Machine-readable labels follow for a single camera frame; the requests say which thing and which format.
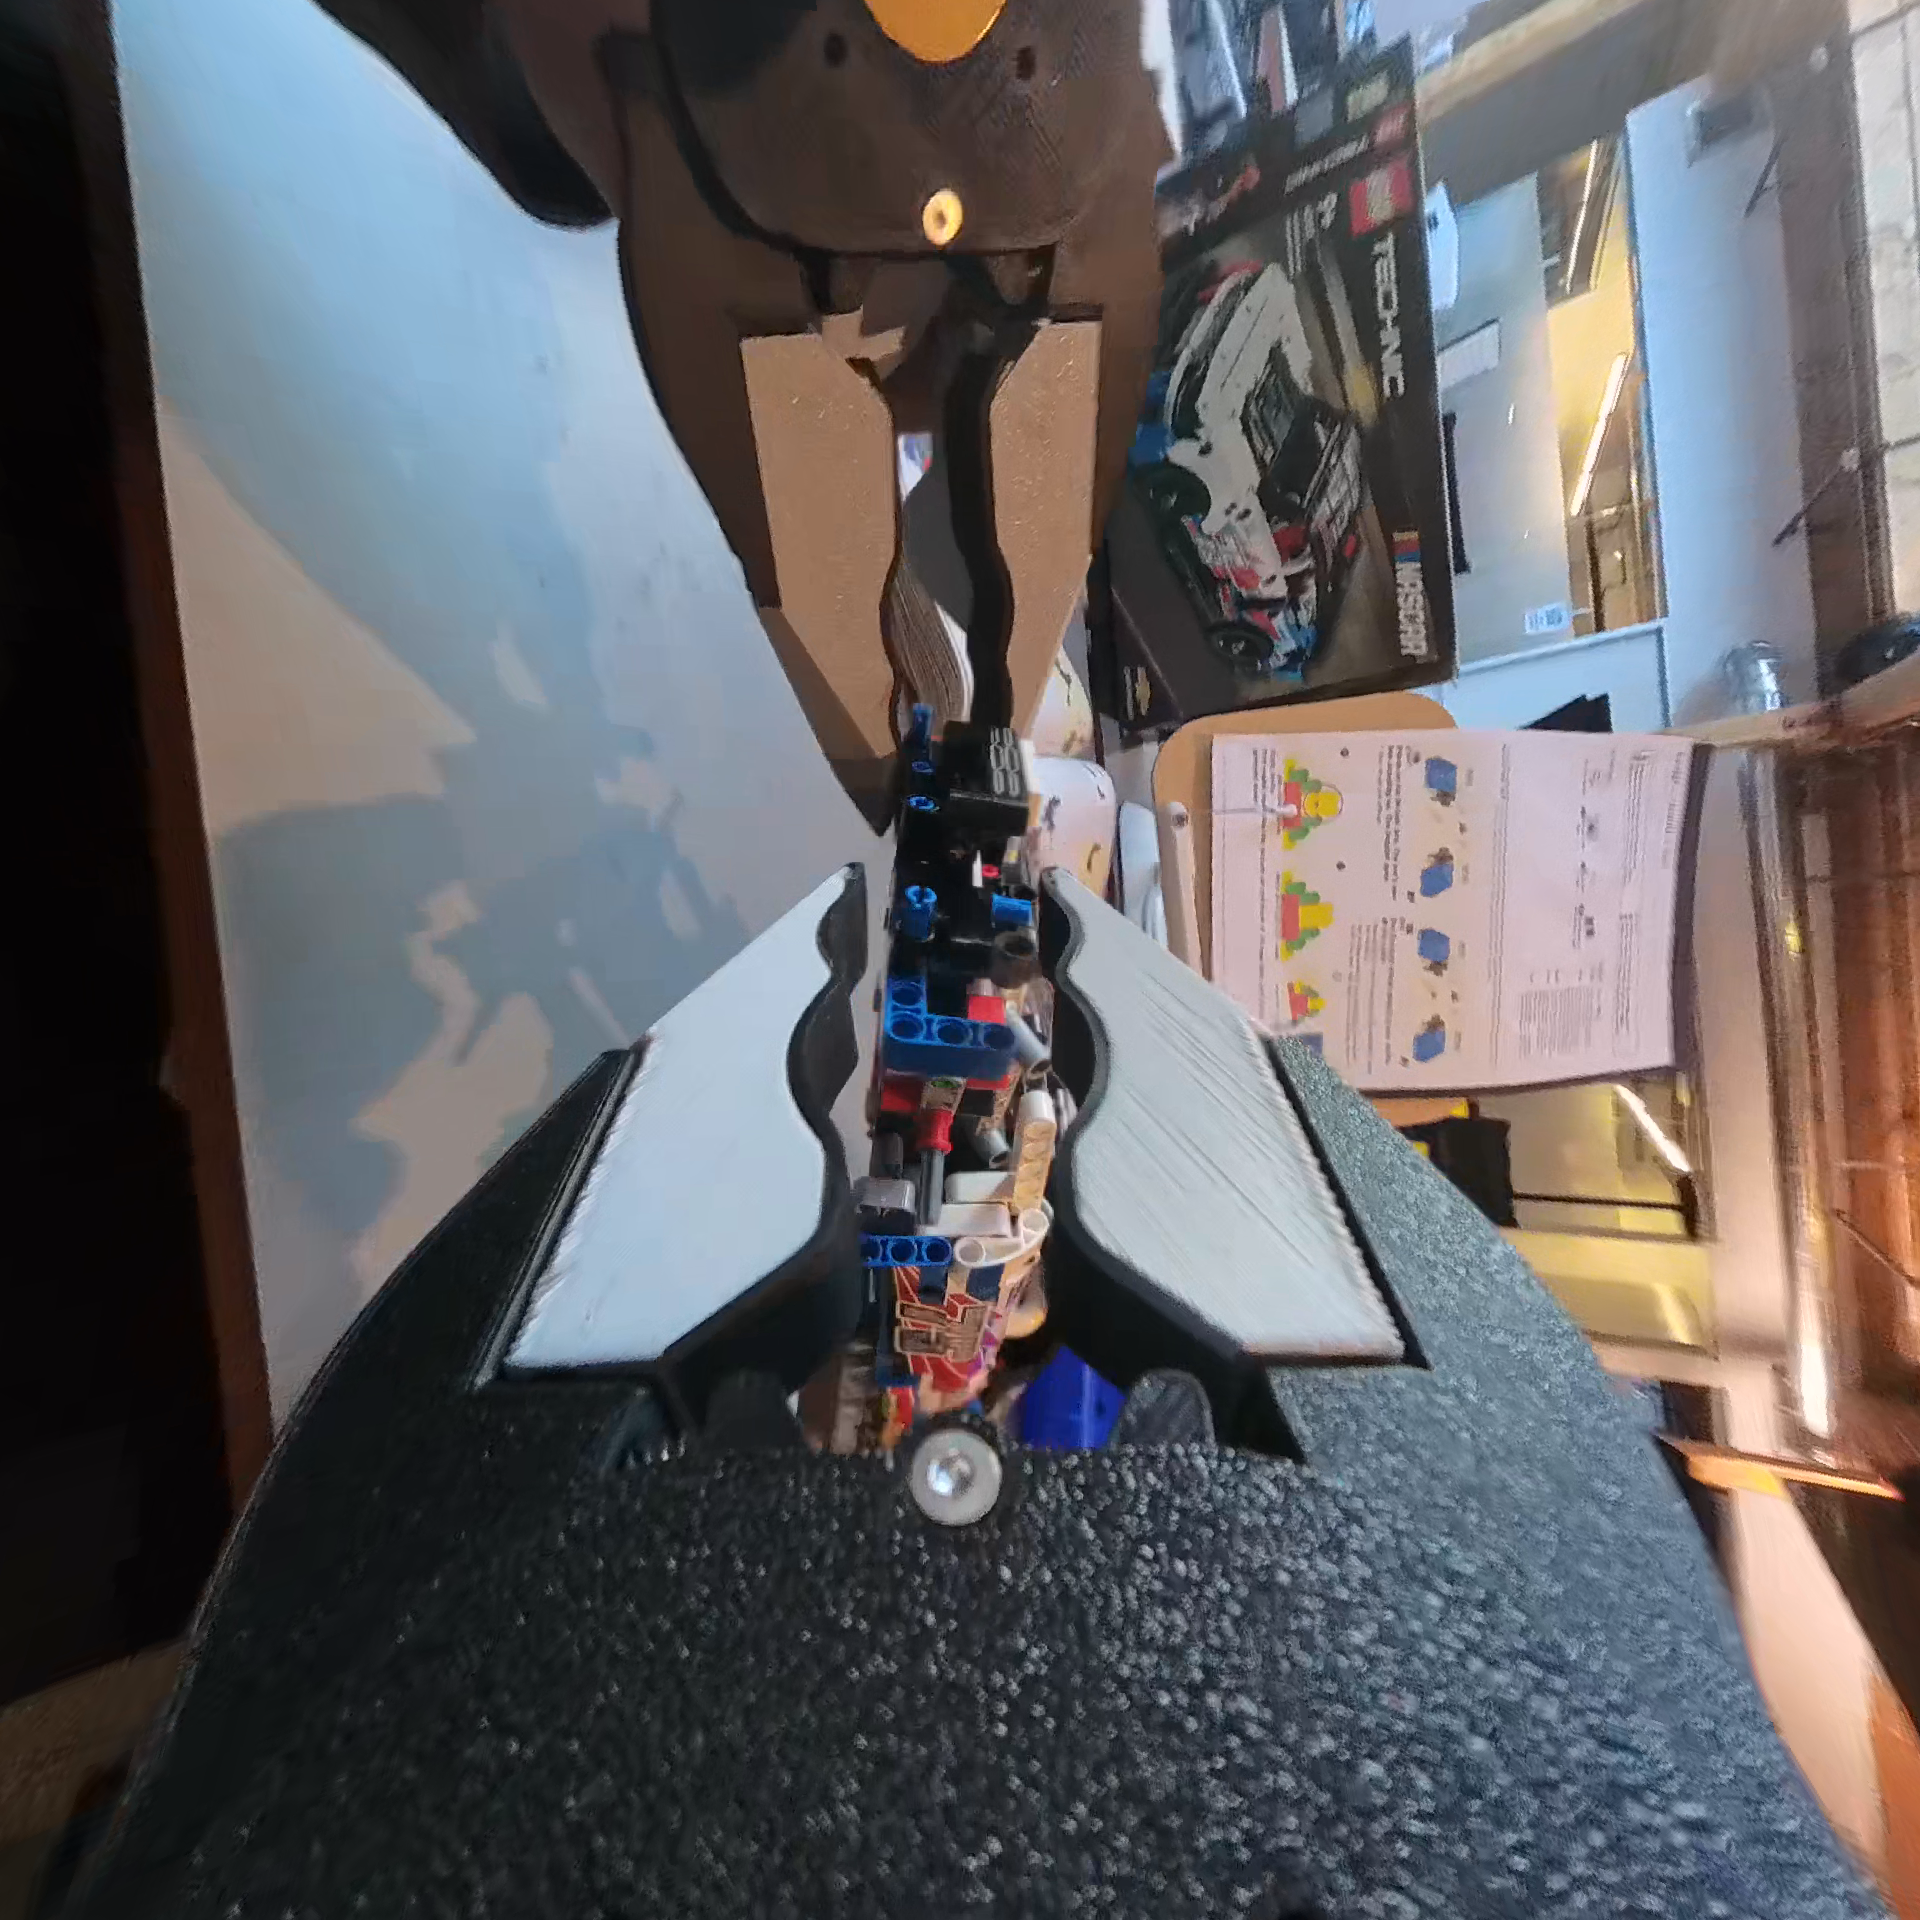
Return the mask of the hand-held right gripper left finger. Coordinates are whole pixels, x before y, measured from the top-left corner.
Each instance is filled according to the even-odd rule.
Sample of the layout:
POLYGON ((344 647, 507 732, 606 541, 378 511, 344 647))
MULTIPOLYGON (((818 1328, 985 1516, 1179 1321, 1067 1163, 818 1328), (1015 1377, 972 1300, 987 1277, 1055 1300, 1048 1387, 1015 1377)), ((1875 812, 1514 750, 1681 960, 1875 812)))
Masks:
POLYGON ((755 1343, 772 1306, 801 1330, 755 1372, 808 1377, 851 1330, 838 1094, 866 968, 867 877, 846 865, 642 1030, 500 1351, 513 1377, 694 1372, 755 1343))

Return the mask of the blue plastic bin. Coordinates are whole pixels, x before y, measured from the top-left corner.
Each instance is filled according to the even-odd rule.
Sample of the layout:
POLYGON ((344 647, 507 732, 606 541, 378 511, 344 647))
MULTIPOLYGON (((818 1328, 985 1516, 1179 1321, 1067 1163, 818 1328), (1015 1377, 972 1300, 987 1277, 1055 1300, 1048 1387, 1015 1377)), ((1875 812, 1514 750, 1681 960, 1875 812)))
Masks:
POLYGON ((1102 1451, 1120 1424, 1124 1387, 1110 1385, 1091 1359, 1055 1343, 1017 1393, 1024 1451, 1102 1451))

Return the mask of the brick-built toy race car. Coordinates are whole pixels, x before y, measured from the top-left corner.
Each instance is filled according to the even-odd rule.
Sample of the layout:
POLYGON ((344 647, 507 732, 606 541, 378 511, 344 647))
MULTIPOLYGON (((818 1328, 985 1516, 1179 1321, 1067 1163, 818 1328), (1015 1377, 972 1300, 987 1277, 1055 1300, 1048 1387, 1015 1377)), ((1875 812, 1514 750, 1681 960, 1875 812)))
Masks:
POLYGON ((1048 1163, 1067 1118, 1017 732, 912 709, 895 802, 857 1183, 866 1328, 838 1385, 838 1451, 895 1451, 924 1423, 987 1405, 1008 1343, 1042 1328, 1048 1163))

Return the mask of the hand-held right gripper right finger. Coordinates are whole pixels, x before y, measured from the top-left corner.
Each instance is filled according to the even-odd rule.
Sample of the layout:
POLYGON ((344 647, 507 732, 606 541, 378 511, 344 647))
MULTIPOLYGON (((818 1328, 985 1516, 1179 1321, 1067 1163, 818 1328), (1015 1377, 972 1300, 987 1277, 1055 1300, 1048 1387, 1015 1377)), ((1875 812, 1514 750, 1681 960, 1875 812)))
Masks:
POLYGON ((1048 1306, 1093 1372, 1415 1364, 1274 1043, 1233 993, 1042 868, 1055 1072, 1048 1306))

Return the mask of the printed instruction paper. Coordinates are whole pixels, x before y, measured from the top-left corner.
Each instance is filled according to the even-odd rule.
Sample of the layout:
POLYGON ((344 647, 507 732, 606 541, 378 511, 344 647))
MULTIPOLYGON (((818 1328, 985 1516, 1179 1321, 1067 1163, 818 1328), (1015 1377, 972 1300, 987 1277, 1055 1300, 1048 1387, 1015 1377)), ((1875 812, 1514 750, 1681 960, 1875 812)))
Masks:
POLYGON ((1675 1072, 1704 785, 1671 732, 1221 732, 1207 977, 1358 1094, 1675 1072))

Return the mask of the toy car set box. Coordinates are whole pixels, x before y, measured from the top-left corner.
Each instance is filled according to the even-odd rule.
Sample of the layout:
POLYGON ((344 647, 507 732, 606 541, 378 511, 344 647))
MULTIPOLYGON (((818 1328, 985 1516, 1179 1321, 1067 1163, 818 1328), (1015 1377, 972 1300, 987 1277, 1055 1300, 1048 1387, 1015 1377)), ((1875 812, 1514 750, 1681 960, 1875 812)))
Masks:
POLYGON ((1415 42, 1160 179, 1161 309, 1091 587, 1093 709, 1187 720, 1455 671, 1415 42))

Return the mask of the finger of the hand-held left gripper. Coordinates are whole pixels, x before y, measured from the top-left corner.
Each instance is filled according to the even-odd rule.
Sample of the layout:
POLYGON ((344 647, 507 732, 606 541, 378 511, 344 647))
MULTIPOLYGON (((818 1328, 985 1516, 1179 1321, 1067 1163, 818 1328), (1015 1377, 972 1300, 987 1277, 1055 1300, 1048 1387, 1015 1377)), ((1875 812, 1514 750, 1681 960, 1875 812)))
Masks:
POLYGON ((900 684, 879 596, 900 561, 900 445, 878 375, 818 330, 744 338, 744 393, 772 526, 748 587, 823 770, 867 833, 895 824, 900 684))
POLYGON ((937 620, 973 729, 1033 740, 1093 556, 1102 317, 1036 317, 957 355, 937 412, 937 620))

